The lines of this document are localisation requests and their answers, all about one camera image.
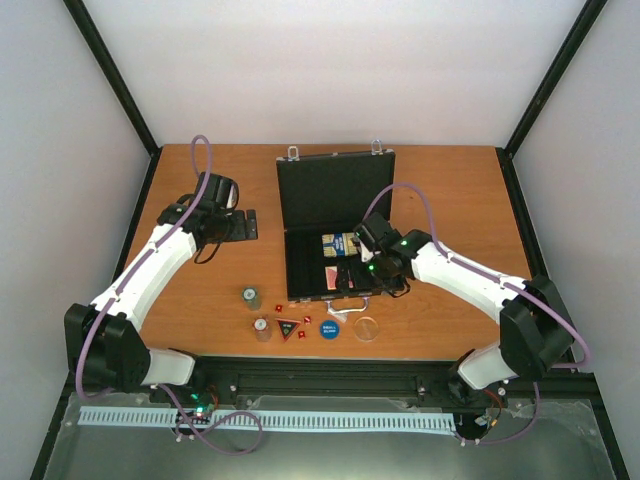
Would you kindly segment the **blue gold card deck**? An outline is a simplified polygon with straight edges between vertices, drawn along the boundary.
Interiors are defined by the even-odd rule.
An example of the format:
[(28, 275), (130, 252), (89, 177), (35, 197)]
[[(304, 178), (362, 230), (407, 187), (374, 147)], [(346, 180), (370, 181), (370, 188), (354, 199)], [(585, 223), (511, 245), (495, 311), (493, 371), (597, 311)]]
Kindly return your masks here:
[(353, 232), (331, 233), (321, 236), (322, 251), (325, 258), (349, 257), (358, 254)]

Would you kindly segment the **red back card deck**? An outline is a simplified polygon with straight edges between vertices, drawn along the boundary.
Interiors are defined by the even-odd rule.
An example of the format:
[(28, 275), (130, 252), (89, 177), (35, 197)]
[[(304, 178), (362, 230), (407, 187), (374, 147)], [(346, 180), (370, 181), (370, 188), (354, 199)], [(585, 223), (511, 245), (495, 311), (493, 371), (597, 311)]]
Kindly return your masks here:
[(325, 268), (325, 277), (327, 289), (330, 291), (337, 289), (338, 268), (336, 266), (327, 266)]

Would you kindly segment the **black poker set case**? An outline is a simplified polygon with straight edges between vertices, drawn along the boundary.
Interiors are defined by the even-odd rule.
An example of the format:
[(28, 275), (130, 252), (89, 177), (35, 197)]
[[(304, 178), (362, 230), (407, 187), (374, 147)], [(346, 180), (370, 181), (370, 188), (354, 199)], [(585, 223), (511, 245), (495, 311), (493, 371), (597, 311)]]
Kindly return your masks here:
[(330, 301), (345, 295), (327, 289), (321, 236), (353, 232), (368, 209), (389, 219), (392, 194), (371, 203), (394, 181), (396, 153), (375, 141), (366, 151), (300, 156), (295, 146), (276, 160), (284, 224), (287, 297), (291, 302)]

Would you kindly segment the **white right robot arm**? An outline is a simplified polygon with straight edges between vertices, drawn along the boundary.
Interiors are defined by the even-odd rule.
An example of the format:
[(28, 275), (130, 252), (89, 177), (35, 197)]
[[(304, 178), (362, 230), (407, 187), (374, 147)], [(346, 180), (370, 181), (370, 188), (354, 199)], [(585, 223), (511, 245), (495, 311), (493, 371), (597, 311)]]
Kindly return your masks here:
[(531, 280), (506, 275), (471, 261), (420, 230), (402, 236), (360, 225), (355, 245), (365, 273), (382, 286), (393, 280), (439, 287), (474, 306), (499, 327), (499, 340), (464, 354), (450, 374), (449, 388), (462, 396), (513, 378), (538, 381), (575, 341), (575, 328), (556, 285), (546, 276)]

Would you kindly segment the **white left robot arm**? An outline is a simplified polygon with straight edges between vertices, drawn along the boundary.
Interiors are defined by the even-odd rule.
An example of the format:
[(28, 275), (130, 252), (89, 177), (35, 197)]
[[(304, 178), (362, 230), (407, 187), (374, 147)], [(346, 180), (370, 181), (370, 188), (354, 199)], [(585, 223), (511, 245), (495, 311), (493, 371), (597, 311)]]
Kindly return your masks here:
[(258, 238), (257, 214), (253, 209), (224, 213), (197, 208), (179, 224), (187, 212), (184, 204), (169, 205), (112, 285), (89, 304), (74, 303), (65, 313), (67, 359), (79, 394), (88, 394), (83, 386), (88, 381), (126, 393), (170, 384), (190, 403), (206, 395), (208, 378), (196, 369), (194, 355), (149, 348), (140, 332), (171, 278), (204, 246)]

